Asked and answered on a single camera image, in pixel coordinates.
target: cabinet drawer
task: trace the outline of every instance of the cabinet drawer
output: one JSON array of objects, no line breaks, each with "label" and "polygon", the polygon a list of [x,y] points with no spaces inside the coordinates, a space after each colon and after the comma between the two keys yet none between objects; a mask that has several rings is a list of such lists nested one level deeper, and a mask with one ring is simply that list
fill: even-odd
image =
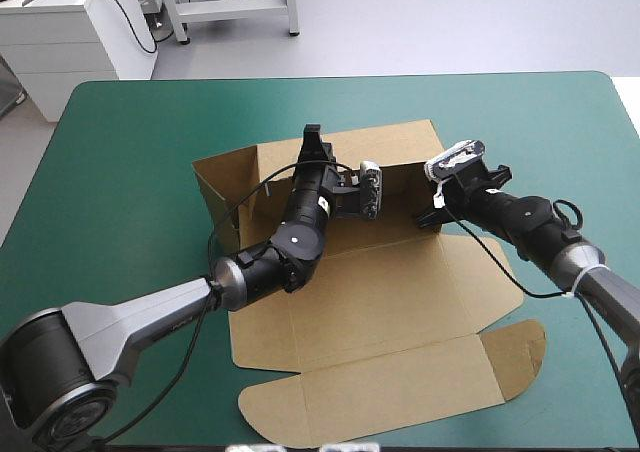
[{"label": "cabinet drawer", "polygon": [[113,70],[99,42],[0,45],[0,55],[16,74]]},{"label": "cabinet drawer", "polygon": [[0,14],[0,45],[99,41],[86,12]]}]

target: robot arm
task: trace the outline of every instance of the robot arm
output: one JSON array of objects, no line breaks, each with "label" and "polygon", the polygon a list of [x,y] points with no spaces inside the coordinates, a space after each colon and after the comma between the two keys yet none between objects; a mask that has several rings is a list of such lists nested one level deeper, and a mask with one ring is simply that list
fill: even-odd
[{"label": "robot arm", "polygon": [[[72,452],[130,385],[139,354],[193,321],[203,308],[238,310],[312,277],[332,217],[375,219],[382,175],[363,162],[357,177],[338,173],[320,126],[308,125],[294,187],[271,238],[220,258],[200,278],[117,305],[73,302],[28,317],[0,342],[0,443],[7,452]],[[216,296],[215,303],[210,294]]]},{"label": "robot arm", "polygon": [[[488,170],[484,145],[459,142],[425,164],[436,186],[435,209],[418,217],[420,227],[468,220],[513,244],[562,291],[581,294],[628,347],[621,368],[632,421],[640,427],[640,289],[605,266],[603,252],[579,232],[582,216],[566,201],[553,204],[542,197],[514,197],[500,188],[511,179],[508,167]],[[569,205],[577,223],[557,206]]]}]

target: black cable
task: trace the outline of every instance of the black cable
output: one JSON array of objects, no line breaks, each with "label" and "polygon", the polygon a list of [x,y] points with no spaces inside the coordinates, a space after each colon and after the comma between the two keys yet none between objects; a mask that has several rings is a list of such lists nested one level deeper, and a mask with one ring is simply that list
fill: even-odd
[{"label": "black cable", "polygon": [[[570,202],[567,203],[566,201],[556,201],[556,202],[557,203],[561,203],[563,205],[569,205],[569,207],[571,207],[571,209],[576,213],[576,216],[577,216],[577,219],[578,219],[578,223],[575,226],[577,226],[578,228],[582,227],[582,214],[580,213],[580,211],[578,210],[578,208],[575,205],[571,204]],[[556,202],[554,202],[554,210],[556,210],[556,212],[557,212]],[[469,227],[467,227],[460,220],[458,220],[458,218],[455,215],[453,215],[451,213],[451,211],[446,206],[444,206],[443,208],[449,214],[449,216],[451,216],[451,218],[456,222],[456,224],[458,224],[460,227],[462,227],[471,237],[473,237],[475,239],[475,241],[478,244],[480,244],[480,246],[484,249],[484,251],[489,255],[489,257],[491,257],[491,259],[496,263],[496,265],[500,268],[500,270],[509,278],[509,280],[514,285],[516,285],[520,290],[522,290],[522,292],[524,292],[526,295],[528,295],[529,297],[536,298],[536,299],[548,299],[548,298],[551,298],[551,297],[558,297],[558,296],[564,295],[565,292],[552,292],[550,294],[535,294],[535,293],[530,292],[529,290],[527,290],[522,284],[520,284],[520,282],[518,282],[515,279],[515,277],[513,277],[509,273],[509,271],[502,265],[502,263],[500,263],[498,258],[489,250],[489,248],[484,244],[484,242],[482,242],[482,240],[480,240],[480,238]],[[638,428],[638,426],[636,425],[636,423],[633,420],[631,402],[629,400],[629,397],[627,396],[626,390],[624,388],[624,384],[622,383],[622,377],[620,376],[620,371],[618,370],[618,365],[616,364],[616,359],[613,356],[613,353],[611,352],[611,348],[609,347],[607,339],[605,338],[604,333],[602,332],[602,329],[600,328],[600,324],[598,324],[595,316],[593,315],[593,312],[591,311],[591,307],[587,303],[587,300],[580,293],[576,292],[575,296],[578,298],[578,300],[580,300],[580,303],[584,307],[584,310],[587,313],[587,317],[589,318],[589,321],[593,325],[593,328],[595,329],[596,334],[598,335],[598,338],[600,339],[600,343],[602,344],[602,348],[604,349],[605,354],[607,355],[607,359],[609,359],[609,364],[611,365],[611,369],[613,370],[613,375],[616,378],[616,382],[618,383],[618,387],[620,388],[620,393],[622,394],[622,399],[624,400],[625,406],[627,407],[627,413],[629,414],[629,419],[631,420],[631,425],[633,427],[633,432],[634,432],[634,434],[636,436],[636,440],[638,441],[638,445],[640,445],[640,428]]]},{"label": "black cable", "polygon": [[169,34],[166,37],[161,38],[160,40],[155,40],[156,44],[159,44],[160,42],[164,42],[165,40],[171,38],[173,36],[173,30],[171,32],[169,32]]},{"label": "black cable", "polygon": [[131,19],[129,18],[129,15],[127,14],[127,11],[124,10],[124,7],[122,6],[122,4],[120,3],[119,0],[113,0],[116,5],[118,6],[118,8],[120,9],[120,11],[122,12],[122,14],[124,15],[124,18],[127,20],[127,24],[129,24],[129,28],[131,29],[131,33],[133,34],[133,37],[136,39],[136,42],[138,42],[138,45],[140,46],[140,48],[142,50],[144,50],[147,54],[155,54],[158,50],[158,44],[156,43],[156,41],[153,41],[153,49],[147,49],[144,44],[142,43],[142,41],[140,40],[140,37],[138,37],[138,34],[136,33],[136,29],[133,28],[133,24],[131,23]]},{"label": "black cable", "polygon": [[596,334],[598,334],[598,338],[600,339],[602,348],[604,349],[604,352],[607,355],[607,359],[609,359],[609,364],[611,365],[611,369],[613,370],[613,375],[616,378],[616,382],[618,383],[618,387],[620,388],[620,393],[622,394],[622,399],[624,400],[624,405],[627,407],[627,413],[629,414],[629,418],[631,419],[631,426],[633,427],[633,432],[636,436],[636,440],[638,441],[638,445],[640,445],[640,428],[638,428],[638,426],[633,420],[631,401],[629,400],[629,397],[627,396],[627,392],[624,388],[622,377],[620,375],[620,370],[618,369],[618,364],[616,363],[616,359],[613,356],[613,352],[611,352],[611,347],[609,347],[609,343],[607,342],[607,339],[604,336],[604,333],[602,332],[602,328],[600,327],[600,324],[598,324],[598,321],[593,315],[593,312],[591,311],[591,307],[589,306],[587,299],[585,299],[584,296],[578,292],[576,292],[575,296],[578,298],[578,300],[582,304],[582,307],[584,307],[584,311],[587,313],[587,317],[589,317],[589,321],[591,322],[591,325],[593,325],[593,328],[595,329]]},{"label": "black cable", "polygon": [[138,36],[136,30],[133,27],[133,24],[131,23],[131,19],[129,18],[129,14],[127,14],[127,11],[124,10],[124,7],[122,6],[122,4],[120,3],[119,0],[113,0],[116,5],[118,6],[118,8],[120,9],[120,11],[122,12],[122,15],[124,15],[124,18],[127,21],[127,24],[129,25],[129,28],[131,29],[131,33],[133,34],[133,38],[136,39],[136,42],[138,42],[138,45],[140,46],[140,48],[142,50],[144,50],[147,54],[155,54],[158,51],[158,44],[161,42],[164,42],[165,40],[167,40],[168,38],[170,38],[173,35],[173,31],[171,31],[171,33],[169,33],[169,35],[167,35],[166,37],[163,37],[160,40],[156,40],[155,38],[153,38],[153,35],[151,36],[151,38],[153,39],[153,49],[147,49],[144,44],[142,43],[142,41],[140,40],[140,37]]},{"label": "black cable", "polygon": [[456,222],[456,224],[458,224],[460,227],[462,227],[462,229],[464,229],[464,231],[467,232],[467,234],[469,234],[471,237],[473,237],[474,240],[478,244],[480,244],[480,247],[482,247],[484,249],[484,251],[489,255],[489,257],[491,257],[491,260],[493,260],[496,263],[496,265],[500,268],[502,273],[507,276],[507,278],[513,283],[513,285],[515,285],[522,292],[524,292],[525,295],[528,295],[529,297],[533,297],[534,299],[550,299],[550,298],[553,298],[553,297],[559,297],[561,295],[564,295],[564,292],[551,292],[549,294],[536,294],[535,292],[530,292],[527,288],[525,288],[524,285],[522,285],[520,282],[518,282],[513,275],[511,275],[509,273],[509,271],[506,269],[506,267],[504,265],[502,265],[500,260],[498,260],[498,258],[493,254],[493,252],[491,252],[489,250],[489,247],[487,247],[484,244],[484,242],[482,242],[482,240],[480,240],[480,237],[478,237],[473,232],[473,230],[471,230],[469,227],[464,225],[460,220],[458,220],[458,218],[451,213],[451,211],[447,208],[447,206],[444,206],[443,208],[447,212],[447,214],[449,214],[449,216]]},{"label": "black cable", "polygon": [[295,162],[293,164],[286,165],[286,166],[281,167],[280,169],[276,170],[274,173],[270,174],[264,180],[260,181],[260,183],[258,185],[256,185],[253,189],[251,189],[251,192],[249,192],[242,199],[240,199],[240,201],[237,204],[235,204],[230,209],[227,209],[227,211],[222,215],[220,220],[218,220],[214,224],[214,226],[213,226],[213,228],[211,230],[211,234],[209,234],[209,239],[207,240],[207,265],[208,265],[208,268],[209,268],[209,276],[206,279],[207,279],[207,283],[209,284],[209,287],[211,288],[211,291],[207,295],[207,298],[206,298],[206,300],[204,302],[204,305],[202,306],[202,310],[200,311],[200,314],[198,315],[198,321],[196,322],[196,327],[195,327],[195,329],[193,331],[193,335],[191,336],[191,341],[189,342],[189,347],[187,348],[187,352],[186,352],[184,358],[182,359],[182,364],[180,365],[180,368],[178,369],[178,372],[173,376],[173,378],[169,381],[169,383],[162,389],[162,391],[156,396],[156,398],[153,399],[153,401],[151,401],[151,403],[149,403],[149,405],[147,405],[147,407],[145,407],[144,410],[142,410],[132,420],[130,420],[127,424],[123,425],[118,430],[116,430],[112,434],[108,435],[104,439],[100,439],[100,440],[95,441],[92,445],[80,450],[79,452],[90,452],[92,450],[96,450],[99,447],[103,447],[107,443],[111,442],[112,440],[116,439],[117,437],[119,437],[122,434],[124,434],[125,432],[127,432],[132,427],[136,426],[147,415],[149,415],[149,413],[160,402],[162,402],[162,400],[169,394],[171,389],[173,389],[173,387],[178,383],[178,381],[180,380],[180,378],[182,377],[184,372],[187,370],[187,366],[189,365],[189,361],[191,360],[191,355],[193,354],[193,350],[195,349],[196,343],[198,341],[198,337],[200,336],[200,329],[202,328],[202,323],[204,322],[204,317],[207,314],[207,312],[209,311],[209,308],[211,306],[212,297],[215,296],[215,298],[216,298],[216,301],[215,301],[215,303],[214,303],[214,305],[212,307],[212,310],[217,310],[220,307],[221,303],[222,303],[222,297],[221,297],[220,291],[218,291],[215,288],[216,287],[215,285],[211,285],[211,283],[210,283],[210,280],[213,280],[214,277],[215,277],[214,270],[213,270],[213,261],[212,261],[212,249],[213,249],[213,242],[214,242],[214,239],[216,237],[216,230],[222,225],[222,223],[224,221],[229,219],[229,217],[231,217],[231,214],[234,213],[236,210],[238,210],[238,208],[244,202],[246,202],[253,194],[255,194],[260,189],[262,189],[262,187],[264,187],[264,185],[267,182],[272,180],[277,175],[279,175],[282,172],[285,172],[285,171],[287,171],[289,169],[297,167],[297,166],[318,165],[318,164],[333,165],[335,167],[342,167],[343,169],[346,169],[349,172],[354,173],[353,169],[351,167],[349,167],[348,165],[340,164],[338,162],[332,162],[332,161],[329,161],[329,160],[306,160],[304,162]]}]

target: unfolded cardboard box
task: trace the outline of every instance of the unfolded cardboard box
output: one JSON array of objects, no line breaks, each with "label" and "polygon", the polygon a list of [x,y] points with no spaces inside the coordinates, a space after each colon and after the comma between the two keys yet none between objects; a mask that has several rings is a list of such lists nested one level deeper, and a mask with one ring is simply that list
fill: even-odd
[{"label": "unfolded cardboard box", "polygon": [[[535,321],[482,332],[522,293],[468,237],[420,230],[433,191],[422,165],[443,147],[429,121],[324,134],[339,162],[383,172],[376,221],[335,219],[312,281],[229,322],[240,367],[297,375],[248,387],[238,404],[266,439],[295,448],[346,441],[503,404],[536,377],[545,335]],[[260,180],[295,162],[301,139],[194,163],[219,220]],[[284,173],[219,230],[226,252],[268,238],[291,190]],[[496,241],[486,239],[506,263]]]}]

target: green table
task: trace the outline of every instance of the green table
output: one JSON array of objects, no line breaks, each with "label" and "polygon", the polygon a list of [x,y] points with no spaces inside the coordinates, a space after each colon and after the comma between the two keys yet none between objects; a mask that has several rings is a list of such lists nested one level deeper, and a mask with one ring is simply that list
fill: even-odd
[{"label": "green table", "polygon": [[[511,193],[579,204],[585,234],[618,273],[640,283],[640,140],[604,75],[88,83],[74,92],[0,249],[0,333],[45,307],[124,301],[203,273],[210,221],[192,160],[298,137],[307,122],[337,131],[421,118],[435,121],[444,144],[482,139],[488,164],[512,167]],[[534,266],[506,250],[525,284],[553,290]],[[523,396],[374,439],[423,446],[634,445],[611,371],[577,301],[528,299],[497,325],[529,317],[545,324],[548,352]],[[155,395],[176,370],[190,332],[143,354],[134,387],[121,390],[95,432],[113,430]],[[213,314],[183,381],[116,443],[259,442],[237,396],[279,376],[236,368],[227,316]]]}]

